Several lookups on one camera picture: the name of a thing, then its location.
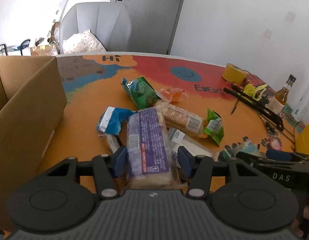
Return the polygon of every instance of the black bottle cap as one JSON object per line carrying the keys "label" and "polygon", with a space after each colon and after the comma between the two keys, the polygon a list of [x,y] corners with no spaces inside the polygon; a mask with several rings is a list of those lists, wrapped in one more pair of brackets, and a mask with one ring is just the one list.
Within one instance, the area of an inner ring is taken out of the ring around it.
{"label": "black bottle cap", "polygon": [[296,78],[295,78],[293,75],[291,75],[291,74],[290,74],[290,76],[289,76],[289,79],[290,79],[292,82],[295,82],[295,81],[296,81]]}

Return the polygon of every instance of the door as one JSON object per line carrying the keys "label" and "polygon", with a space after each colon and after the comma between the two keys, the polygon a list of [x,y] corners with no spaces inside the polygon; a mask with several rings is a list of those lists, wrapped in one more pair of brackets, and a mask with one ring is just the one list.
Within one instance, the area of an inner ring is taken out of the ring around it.
{"label": "door", "polygon": [[167,54],[181,0],[116,0],[116,2],[124,3],[131,17],[132,33],[129,50]]}

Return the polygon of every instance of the chair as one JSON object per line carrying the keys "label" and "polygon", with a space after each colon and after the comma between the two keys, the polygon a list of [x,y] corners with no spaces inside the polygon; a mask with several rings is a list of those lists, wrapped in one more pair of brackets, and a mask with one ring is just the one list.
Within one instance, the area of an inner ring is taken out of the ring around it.
{"label": "chair", "polygon": [[132,27],[125,5],[84,2],[72,6],[60,23],[60,53],[63,54],[64,40],[88,29],[107,51],[128,51]]}

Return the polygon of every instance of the ribbed gray surface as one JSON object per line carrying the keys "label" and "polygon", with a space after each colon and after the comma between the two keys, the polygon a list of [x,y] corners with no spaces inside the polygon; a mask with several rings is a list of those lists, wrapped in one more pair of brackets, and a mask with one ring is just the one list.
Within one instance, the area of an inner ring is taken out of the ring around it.
{"label": "ribbed gray surface", "polygon": [[218,221],[202,201],[179,190],[128,190],[123,197],[100,204],[76,228],[54,235],[16,231],[10,240],[293,240],[288,230],[248,234]]}

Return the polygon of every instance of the pillow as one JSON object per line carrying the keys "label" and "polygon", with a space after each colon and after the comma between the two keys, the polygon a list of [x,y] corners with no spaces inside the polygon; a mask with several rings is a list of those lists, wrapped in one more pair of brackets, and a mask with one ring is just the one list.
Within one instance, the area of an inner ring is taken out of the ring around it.
{"label": "pillow", "polygon": [[76,33],[63,41],[63,53],[84,53],[84,52],[106,52],[102,43],[86,30],[83,33]]}

